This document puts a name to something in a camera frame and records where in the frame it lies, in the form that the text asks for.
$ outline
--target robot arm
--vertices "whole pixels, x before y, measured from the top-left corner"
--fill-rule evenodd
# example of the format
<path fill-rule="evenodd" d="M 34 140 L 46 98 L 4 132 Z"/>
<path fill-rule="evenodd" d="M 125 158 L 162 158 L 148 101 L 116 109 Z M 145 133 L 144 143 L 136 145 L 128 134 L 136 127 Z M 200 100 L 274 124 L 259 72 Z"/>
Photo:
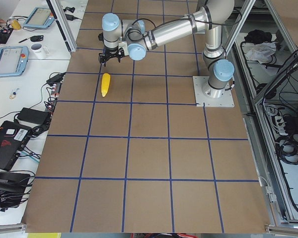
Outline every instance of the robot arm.
<path fill-rule="evenodd" d="M 142 20 L 120 20 L 115 14 L 103 16 L 102 36 L 105 51 L 99 54 L 99 62 L 106 64 L 111 58 L 120 61 L 129 55 L 133 60 L 142 60 L 146 52 L 196 32 L 206 31 L 204 56 L 218 58 L 223 54 L 222 27 L 212 24 L 224 23 L 231 15 L 234 0 L 209 0 L 201 10 L 185 17 L 167 22 L 145 33 Z"/>

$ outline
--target blue joint cap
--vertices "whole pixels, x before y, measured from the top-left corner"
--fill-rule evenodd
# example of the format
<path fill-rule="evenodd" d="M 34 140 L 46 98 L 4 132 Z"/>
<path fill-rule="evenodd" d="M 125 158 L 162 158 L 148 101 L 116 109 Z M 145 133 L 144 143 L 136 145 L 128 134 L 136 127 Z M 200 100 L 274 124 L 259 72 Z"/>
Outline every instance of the blue joint cap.
<path fill-rule="evenodd" d="M 139 26 L 140 26 L 141 34 L 144 34 L 145 31 L 146 31 L 145 22 L 142 21 L 142 20 L 139 20 L 139 21 L 138 21 L 138 24 L 139 24 Z"/>
<path fill-rule="evenodd" d="M 227 82 L 233 77 L 233 74 L 234 65 L 230 61 L 221 59 L 215 63 L 214 75 L 218 80 Z"/>
<path fill-rule="evenodd" d="M 146 49 L 137 43 L 131 43 L 128 45 L 128 52 L 129 52 L 129 57 L 132 60 L 142 60 L 146 56 Z"/>
<path fill-rule="evenodd" d="M 103 16 L 102 28 L 104 31 L 116 30 L 119 26 L 120 20 L 116 14 L 107 13 Z"/>

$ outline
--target power strip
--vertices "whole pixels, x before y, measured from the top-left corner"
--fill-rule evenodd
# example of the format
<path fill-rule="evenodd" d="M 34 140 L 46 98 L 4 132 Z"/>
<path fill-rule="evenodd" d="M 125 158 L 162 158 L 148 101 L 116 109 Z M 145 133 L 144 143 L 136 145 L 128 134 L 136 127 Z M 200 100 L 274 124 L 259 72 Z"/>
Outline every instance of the power strip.
<path fill-rule="evenodd" d="M 275 116 L 275 124 L 279 135 L 288 135 L 285 131 L 286 123 L 282 116 Z"/>

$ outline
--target white label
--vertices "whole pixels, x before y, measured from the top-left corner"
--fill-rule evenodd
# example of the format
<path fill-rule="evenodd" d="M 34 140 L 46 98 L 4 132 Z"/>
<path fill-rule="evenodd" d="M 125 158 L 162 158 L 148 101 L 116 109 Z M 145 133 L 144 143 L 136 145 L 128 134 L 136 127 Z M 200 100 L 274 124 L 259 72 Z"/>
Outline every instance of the white label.
<path fill-rule="evenodd" d="M 15 129 L 8 129 L 6 130 L 6 135 L 13 135 L 15 132 Z"/>
<path fill-rule="evenodd" d="M 25 135 L 27 134 L 27 130 L 25 129 L 20 129 L 18 131 L 18 133 L 16 134 L 16 136 L 14 137 L 15 140 L 21 141 L 23 140 L 23 138 L 25 137 Z"/>

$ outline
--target white desk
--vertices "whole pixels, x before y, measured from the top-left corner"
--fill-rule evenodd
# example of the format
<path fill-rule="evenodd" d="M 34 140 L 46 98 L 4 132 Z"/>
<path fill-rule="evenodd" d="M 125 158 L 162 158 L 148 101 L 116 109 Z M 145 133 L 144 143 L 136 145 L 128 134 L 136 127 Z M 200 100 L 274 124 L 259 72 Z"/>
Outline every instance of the white desk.
<path fill-rule="evenodd" d="M 84 10 L 88 0 L 66 0 L 61 1 L 63 7 L 75 7 L 74 13 L 70 13 L 78 18 L 83 18 Z M 48 7 L 45 0 L 20 0 L 17 8 L 12 15 L 28 16 L 35 7 L 44 6 Z M 69 21 L 70 28 L 77 38 L 81 21 Z M 31 45 L 34 44 L 30 40 L 23 43 L 19 41 L 34 35 L 44 35 L 42 45 L 47 46 L 50 50 L 50 55 L 45 60 L 36 59 L 31 52 Z M 26 30 L 13 31 L 7 44 L 4 46 L 27 46 L 30 50 L 29 60 L 24 73 L 18 77 L 3 77 L 0 78 L 0 117 L 9 112 L 20 111 L 23 107 L 31 107 L 41 100 L 41 86 L 49 78 L 52 72 L 65 72 L 70 62 L 71 54 L 68 52 L 65 43 L 62 39 L 60 31 L 54 22 L 46 30 L 36 30 L 29 32 Z M 17 95 L 14 99 L 10 99 L 11 92 L 19 88 Z M 42 89 L 43 101 L 48 98 L 46 86 Z M 44 104 L 41 103 L 33 109 L 44 111 Z M 0 119 L 0 125 L 5 121 L 13 121 L 15 114 L 8 115 Z M 43 133 L 35 139 L 31 139 L 27 146 L 36 153 L 41 154 L 47 132 Z M 36 172 L 38 163 L 31 159 L 18 159 L 13 166 L 12 170 L 30 170 Z M 21 204 L 18 208 L 9 208 L 6 212 L 0 212 L 0 225 L 10 225 L 21 222 L 21 218 L 26 207 L 26 202 Z"/>
<path fill-rule="evenodd" d="M 31 59 L 25 72 L 19 77 L 0 78 L 0 117 L 13 111 L 19 111 L 23 107 L 31 107 L 41 100 L 40 88 L 49 78 L 51 72 L 65 72 L 68 67 L 67 60 L 39 60 Z M 10 99 L 11 90 L 20 88 L 14 99 Z M 44 87 L 43 101 L 48 98 L 48 93 Z M 34 109 L 44 110 L 44 105 L 40 104 Z M 0 125 L 5 120 L 13 121 L 11 114 L 0 119 Z M 36 153 L 41 154 L 46 139 L 47 132 L 35 139 L 30 139 L 27 146 Z M 30 170 L 36 172 L 38 163 L 31 159 L 18 159 L 12 168 L 14 170 Z M 18 208 L 9 208 L 6 212 L 0 212 L 0 225 L 10 225 L 21 222 L 26 202 Z"/>
<path fill-rule="evenodd" d="M 84 15 L 84 6 L 86 7 L 87 0 L 74 1 L 67 0 L 61 1 L 62 6 L 65 8 L 66 6 L 75 7 L 75 12 L 66 12 L 68 14 L 72 14 L 80 19 L 83 18 Z M 40 7 L 48 7 L 46 1 L 43 0 L 20 0 L 17 8 L 13 12 L 12 16 L 29 16 L 33 9 L 37 6 Z M 22 19 L 19 20 L 21 26 L 24 21 Z M 76 19 L 74 21 L 68 21 L 71 31 L 73 33 L 74 38 L 77 38 L 79 27 L 81 24 L 81 20 Z M 33 32 L 26 31 L 21 29 L 19 31 L 13 31 L 7 44 L 2 44 L 0 47 L 8 47 L 8 46 L 27 46 L 29 48 L 30 54 L 29 59 L 37 59 L 36 56 L 31 51 L 31 46 L 37 42 L 31 42 L 30 40 L 19 43 L 19 41 L 29 38 L 35 35 L 44 35 L 44 40 L 39 42 L 43 46 L 47 46 L 50 51 L 50 54 L 46 58 L 47 60 L 69 60 L 71 58 L 71 54 L 69 53 L 64 40 L 61 36 L 60 30 L 54 21 L 52 25 L 45 30 L 35 30 Z"/>

